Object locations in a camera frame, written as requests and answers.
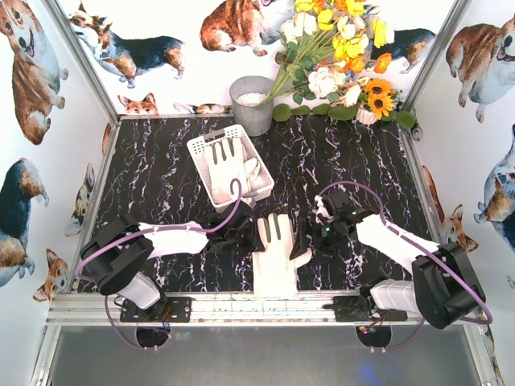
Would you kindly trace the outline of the white work glove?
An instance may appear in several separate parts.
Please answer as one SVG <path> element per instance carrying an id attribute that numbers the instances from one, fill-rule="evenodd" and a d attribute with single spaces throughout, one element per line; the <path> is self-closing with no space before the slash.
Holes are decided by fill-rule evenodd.
<path id="1" fill-rule="evenodd" d="M 248 191 L 252 191 L 252 183 L 258 178 L 260 170 L 261 163 L 257 158 L 249 158 L 244 161 L 245 182 Z"/>

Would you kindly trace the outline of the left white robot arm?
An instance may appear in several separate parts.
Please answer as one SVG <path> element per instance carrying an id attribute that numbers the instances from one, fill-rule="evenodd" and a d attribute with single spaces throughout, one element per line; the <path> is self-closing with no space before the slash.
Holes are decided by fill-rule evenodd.
<path id="1" fill-rule="evenodd" d="M 155 281 L 141 272 L 144 264 L 166 255 L 218 253 L 251 245 L 254 221 L 253 209 L 241 201 L 184 224 L 153 225 L 120 216 L 82 247 L 77 272 L 86 269 L 85 279 L 102 295 L 120 295 L 156 319 L 170 307 Z"/>

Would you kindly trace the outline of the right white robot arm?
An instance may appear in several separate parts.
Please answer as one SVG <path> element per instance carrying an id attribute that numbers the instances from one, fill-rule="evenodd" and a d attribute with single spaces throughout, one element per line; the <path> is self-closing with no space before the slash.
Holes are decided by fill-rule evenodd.
<path id="1" fill-rule="evenodd" d="M 329 308 L 371 321 L 391 312 L 416 314 L 437 329 L 466 321 L 475 310 L 484 315 L 476 323 L 492 321 L 464 247 L 454 241 L 438 244 L 409 233 L 386 220 L 381 211 L 354 205 L 342 190 L 315 197 L 311 216 L 299 223 L 289 258 L 299 261 L 310 253 L 325 261 L 336 256 L 352 237 L 400 265 L 411 278 L 379 277 L 362 285 L 351 300 L 334 301 Z"/>

